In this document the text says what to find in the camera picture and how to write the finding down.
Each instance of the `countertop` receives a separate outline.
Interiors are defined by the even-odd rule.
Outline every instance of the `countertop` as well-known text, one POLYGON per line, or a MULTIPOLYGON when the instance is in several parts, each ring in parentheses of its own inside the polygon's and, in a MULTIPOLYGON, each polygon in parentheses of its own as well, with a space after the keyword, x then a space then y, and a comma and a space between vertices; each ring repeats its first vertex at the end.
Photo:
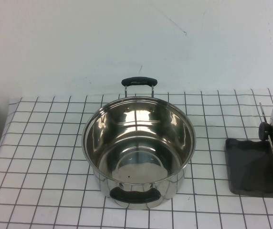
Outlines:
POLYGON ((11 100, 0 142, 0 229, 273 229, 273 198, 232 194, 223 150, 227 137, 258 139, 258 105, 269 117, 273 88, 156 94, 186 112, 197 146, 178 194, 151 210, 105 198, 82 152, 89 117, 122 97, 11 100))

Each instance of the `pot handle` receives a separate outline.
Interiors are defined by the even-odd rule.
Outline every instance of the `pot handle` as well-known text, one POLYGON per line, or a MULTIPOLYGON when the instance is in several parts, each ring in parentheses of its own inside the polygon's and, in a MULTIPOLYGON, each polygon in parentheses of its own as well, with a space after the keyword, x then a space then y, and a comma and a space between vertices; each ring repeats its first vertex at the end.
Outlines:
POLYGON ((128 204, 146 204, 160 199, 161 193, 156 188, 151 188, 146 192, 124 191, 120 187, 115 187, 110 191, 110 197, 128 204))
POLYGON ((127 87, 137 86, 137 85, 148 85, 151 87, 151 97, 154 97, 154 86, 156 86, 158 81, 153 78, 148 77, 131 77, 122 80, 122 85, 125 86, 125 97, 127 97, 127 87))

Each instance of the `pot bottom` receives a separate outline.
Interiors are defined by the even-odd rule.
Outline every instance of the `pot bottom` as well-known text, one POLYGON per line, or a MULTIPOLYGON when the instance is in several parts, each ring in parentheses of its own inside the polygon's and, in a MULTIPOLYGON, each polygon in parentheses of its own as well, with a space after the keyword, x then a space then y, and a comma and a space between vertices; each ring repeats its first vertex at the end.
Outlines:
POLYGON ((98 168, 122 183, 153 183, 181 166, 173 148, 159 139, 143 136, 124 139, 103 155, 98 168))

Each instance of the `black grid line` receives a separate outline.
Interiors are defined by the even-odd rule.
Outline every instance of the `black grid line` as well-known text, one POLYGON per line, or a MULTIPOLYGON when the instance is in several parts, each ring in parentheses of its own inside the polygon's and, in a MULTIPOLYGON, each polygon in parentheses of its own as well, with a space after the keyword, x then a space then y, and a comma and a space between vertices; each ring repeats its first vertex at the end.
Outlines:
MULTIPOLYGON (((204 104, 203 104, 202 92, 201 92, 201 100, 202 100, 203 114, 205 115, 205 109, 204 109, 204 104)), ((206 126, 206 132, 207 132, 207 140, 208 140, 208 146, 209 146, 209 152, 210 152, 210 160, 211 160, 211 163, 212 163, 212 171, 213 171, 213 179, 214 179, 215 192, 217 193, 215 173, 214 173, 214 168, 213 168, 213 160, 212 160, 212 153, 211 153, 211 149, 210 149, 209 133, 208 133, 208 127, 207 126, 206 126)), ((220 207, 219 207, 218 197, 216 197, 216 200, 217 200, 217 207, 218 207, 218 212, 219 212, 220 226, 221 226, 221 229, 222 229, 221 210, 220 210, 220 207)))
MULTIPOLYGON (((38 143, 39 143, 39 141, 40 141, 40 137, 41 137, 41 135, 42 135, 42 131, 41 131, 40 136, 39 136, 39 138, 38 138, 37 145, 38 145, 38 143)), ((27 168, 27 171, 26 171, 26 173, 25 173, 23 182, 22 182, 22 184, 21 184, 21 188, 20 188, 20 190, 19 190, 17 199, 16 199, 15 204, 14 204, 14 207, 13 207, 13 209, 12 209, 12 212, 11 212, 10 218, 9 218, 9 220, 8 220, 8 224, 7 224, 7 226, 6 226, 6 229, 7 229, 8 226, 9 226, 9 222, 11 221, 11 217, 12 217, 12 215, 13 215, 13 212, 14 212, 15 208, 16 208, 16 205, 17 205, 18 199, 19 199, 19 197, 20 197, 20 193, 21 193, 23 184, 24 184, 24 182, 25 182, 25 179, 26 179, 26 176, 27 176, 27 174, 28 174, 28 171, 29 171, 29 169, 30 169, 30 167, 31 167, 32 159, 33 159, 33 156, 34 156, 34 154, 35 154, 37 145, 36 145, 35 150, 34 150, 34 152, 33 152, 33 154, 32 154, 30 163, 29 163, 28 168, 27 168)))
MULTIPOLYGON (((78 126, 78 131, 77 133, 79 133, 79 129, 80 129, 80 126, 81 126, 81 121, 83 119, 83 115, 84 113, 81 115, 81 118, 80 118, 80 123, 79 123, 79 126, 78 126)), ((67 174, 65 176, 65 180, 64 180, 64 184, 63 184, 63 189, 62 189, 62 192, 61 192, 61 196, 60 196, 60 200, 59 200, 59 205, 58 205, 58 209, 57 209, 57 213, 56 213, 56 217, 55 217, 55 222, 54 222, 54 226, 53 228, 55 228, 55 224, 56 224, 56 221, 57 221, 57 217, 58 217, 58 213, 59 213, 59 208, 60 208, 60 205, 61 205, 61 201, 62 201, 62 197, 63 197, 63 193, 64 193, 64 188, 65 188, 65 184, 66 184, 66 181, 67 181, 67 178, 68 178, 68 175, 69 175, 69 171, 70 171, 70 167, 71 167, 71 162, 72 162, 72 158, 73 158, 73 155, 74 155, 74 150, 75 150, 75 147, 76 147, 76 142, 77 142, 77 139, 78 139, 78 134, 76 135, 76 138, 75 138, 75 143, 74 143, 74 146, 73 146, 73 151, 72 151, 72 155, 71 155, 71 158, 70 158, 70 163, 69 163, 69 166, 68 166, 68 170, 67 170, 67 174)))
MULTIPOLYGON (((69 98, 69 102, 67 103, 66 111, 68 110, 68 107, 69 107, 69 104, 70 104, 70 99, 71 99, 71 97, 69 98)), ((60 132, 61 132, 62 126, 63 126, 63 123, 61 124, 60 131, 59 131, 59 135, 58 135, 58 137, 57 137, 55 146, 56 146, 57 143, 58 143, 58 140, 59 140, 59 136, 60 136, 60 132)), ((50 166, 51 166, 51 163, 52 163, 52 160, 51 160, 50 163, 49 163, 49 166, 48 166, 47 171, 49 171, 50 166)), ((39 204, 39 201, 40 201, 40 198, 41 198, 41 194, 42 194, 42 191, 43 191, 43 187, 44 187, 44 184, 45 184, 47 175, 48 175, 48 174, 45 175, 45 178, 44 178, 44 181, 43 181, 43 184, 42 184, 42 189, 41 189, 40 194, 39 194, 39 198, 38 198, 38 201, 37 201, 37 205, 36 205, 35 211, 34 211, 34 213, 33 213, 33 217, 32 217, 32 219, 31 219, 31 224, 33 224, 33 220, 34 220, 35 215, 36 215, 36 211, 37 211, 37 208, 38 208, 38 204, 39 204)))
POLYGON ((13 160, 13 158, 10 160, 10 163, 9 163, 9 165, 8 165, 8 168, 7 168, 6 172, 5 172, 5 176, 3 177, 3 180, 2 180, 2 183, 1 183, 0 187, 3 185, 3 182, 4 182, 4 180, 5 180, 5 177, 6 177, 6 175, 7 175, 7 172, 8 172, 8 170, 9 170, 10 166, 11 166, 12 160, 13 160))
POLYGON ((190 165, 190 172, 192 177, 192 185, 193 185, 193 196, 194 196, 194 208, 195 208, 195 216, 196 216, 196 228, 198 229, 198 219, 197 219, 197 208, 196 208, 196 196, 195 196, 195 185, 194 185, 194 177, 193 177, 193 165, 190 165))
MULTIPOLYGON (((256 109, 257 109, 257 113, 260 115, 260 111, 259 111, 258 106, 256 106, 256 109)), ((270 219, 269 219, 269 216, 268 216, 268 210, 267 210, 267 206, 266 206, 266 202, 265 202, 264 196, 262 197, 262 200, 263 200, 264 205, 265 205, 265 210, 266 210, 266 213, 267 213, 267 218, 268 218, 268 222, 269 222, 270 229, 272 229, 271 223, 270 223, 270 219)))
MULTIPOLYGON (((240 115, 242 114, 241 113, 241 107, 240 107, 240 104, 239 104, 239 100, 238 100, 238 98, 237 98, 237 95, 236 95, 236 101, 237 101, 237 104, 238 104, 238 109, 239 109, 239 111, 240 111, 240 115)), ((224 117, 222 117, 222 119, 223 119, 223 123, 224 123, 224 125, 225 125, 225 132, 226 132, 226 136, 228 137, 228 132, 227 132, 227 128, 226 128, 226 123, 225 123, 225 121, 224 121, 224 117)), ((244 129, 244 131, 245 131, 245 135, 246 135, 246 138, 248 138, 247 137, 247 132, 246 132, 246 128, 245 128, 245 125, 244 125, 244 122, 243 122, 243 118, 241 117, 241 121, 242 121, 242 125, 243 125, 243 129, 244 129)), ((244 223, 245 223, 245 227, 246 227, 246 229, 247 229, 247 223, 246 223, 246 217, 245 217, 245 214, 244 214, 244 211, 243 211, 243 205, 242 205, 242 197, 241 197, 241 194, 239 193, 239 197, 240 197, 240 203, 241 203, 241 211, 242 211, 242 216, 243 216, 243 221, 244 221, 244 223)))

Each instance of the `stainless steel pot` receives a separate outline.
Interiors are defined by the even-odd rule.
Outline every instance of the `stainless steel pot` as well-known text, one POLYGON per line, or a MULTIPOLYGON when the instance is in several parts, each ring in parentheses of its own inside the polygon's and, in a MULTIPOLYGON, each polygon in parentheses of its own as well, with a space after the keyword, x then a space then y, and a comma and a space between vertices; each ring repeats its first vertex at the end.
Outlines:
POLYGON ((171 199, 195 151, 193 125, 177 107, 154 98, 157 83, 123 80, 126 98, 100 108, 84 128, 84 155, 101 191, 125 208, 148 209, 171 199), (151 86, 152 97, 127 97, 131 85, 151 86))

